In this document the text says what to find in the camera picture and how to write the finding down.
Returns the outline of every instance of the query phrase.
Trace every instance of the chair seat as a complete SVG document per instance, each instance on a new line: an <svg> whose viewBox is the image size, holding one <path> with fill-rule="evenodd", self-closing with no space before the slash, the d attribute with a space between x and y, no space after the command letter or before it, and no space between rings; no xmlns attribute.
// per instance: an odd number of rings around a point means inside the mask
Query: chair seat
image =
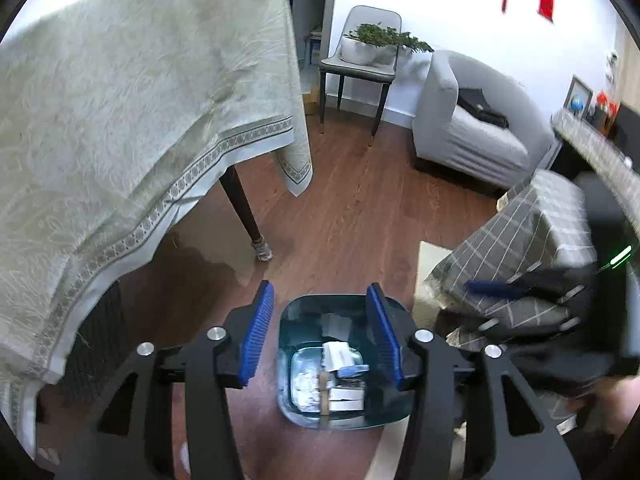
<svg viewBox="0 0 640 480"><path fill-rule="evenodd" d="M320 70L377 83L391 83L396 78L393 64L375 62L372 65L357 65L341 59L339 51L338 48L333 56L323 59L320 62Z"/></svg>
<svg viewBox="0 0 640 480"><path fill-rule="evenodd" d="M450 142L485 161L493 160L503 167L529 167L529 153L515 135L508 129L479 121L460 106L453 111L449 132Z"/></svg>

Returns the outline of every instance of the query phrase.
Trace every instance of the chair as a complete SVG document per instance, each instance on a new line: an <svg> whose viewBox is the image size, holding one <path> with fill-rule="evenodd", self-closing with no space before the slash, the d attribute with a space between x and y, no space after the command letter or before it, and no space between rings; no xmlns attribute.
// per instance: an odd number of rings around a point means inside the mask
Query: chair
<svg viewBox="0 0 640 480"><path fill-rule="evenodd" d="M396 12L377 9L375 7L355 6L350 10L349 15L347 16L344 28L342 29L342 35L340 37L343 37L348 32L355 30L361 23L379 24L382 28L393 27L396 28L398 32L402 29L402 18ZM340 103L342 102L342 90L344 88L345 76L373 81L375 83L382 83L382 94L380 94L378 111L376 113L376 119L374 120L371 138L369 140L369 146L371 146L373 144L373 139L376 136L378 126L380 125L382 112L385 109L386 96L389 92L389 87L396 78L398 48L393 48L392 59L389 59L387 56L378 56L370 66L357 65L344 61L340 57L340 51L341 43L338 44L333 56L323 59L320 62L320 132L324 133L327 73L337 74L340 76L340 82L338 83L338 111L340 111ZM389 53L390 51L388 49L384 49L385 55Z"/></svg>
<svg viewBox="0 0 640 480"><path fill-rule="evenodd" d="M480 88L509 128L483 123L456 105L458 88ZM549 167L558 141L516 80L471 57L440 50L431 65L413 124L418 158L439 162L509 189Z"/></svg>

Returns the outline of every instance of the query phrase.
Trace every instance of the black monitor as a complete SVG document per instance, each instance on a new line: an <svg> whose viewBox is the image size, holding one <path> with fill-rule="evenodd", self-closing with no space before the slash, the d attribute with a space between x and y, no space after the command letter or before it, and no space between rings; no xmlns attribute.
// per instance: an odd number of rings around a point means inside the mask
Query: black monitor
<svg viewBox="0 0 640 480"><path fill-rule="evenodd" d="M631 158L634 171L640 173L640 114L633 108L621 104L609 139Z"/></svg>

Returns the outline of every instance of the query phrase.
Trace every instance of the silver bolt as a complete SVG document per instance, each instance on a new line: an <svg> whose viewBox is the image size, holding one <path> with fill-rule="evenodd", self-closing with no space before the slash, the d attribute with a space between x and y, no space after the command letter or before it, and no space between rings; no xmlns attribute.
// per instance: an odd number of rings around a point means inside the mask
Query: silver bolt
<svg viewBox="0 0 640 480"><path fill-rule="evenodd" d="M215 326L207 330L207 337L212 341L220 341L226 337L226 330L221 326Z"/></svg>
<svg viewBox="0 0 640 480"><path fill-rule="evenodd" d="M414 337L420 341L421 343L428 343L429 341L433 340L433 333L431 333L429 330L416 330Z"/></svg>
<svg viewBox="0 0 640 480"><path fill-rule="evenodd" d="M499 346L487 345L484 347L484 353L487 354L491 359L497 359L502 355L502 350Z"/></svg>
<svg viewBox="0 0 640 480"><path fill-rule="evenodd" d="M151 355L155 349L156 347L153 343L140 343L136 352L138 352L138 355L148 356Z"/></svg>

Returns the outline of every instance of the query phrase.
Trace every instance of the black bag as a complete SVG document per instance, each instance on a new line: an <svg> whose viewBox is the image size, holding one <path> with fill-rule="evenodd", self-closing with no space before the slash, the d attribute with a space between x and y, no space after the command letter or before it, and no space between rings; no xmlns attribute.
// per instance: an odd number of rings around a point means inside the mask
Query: black bag
<svg viewBox="0 0 640 480"><path fill-rule="evenodd" d="M508 128L507 117L492 110L479 88L461 88L458 90L458 105L483 123L494 124L500 128Z"/></svg>

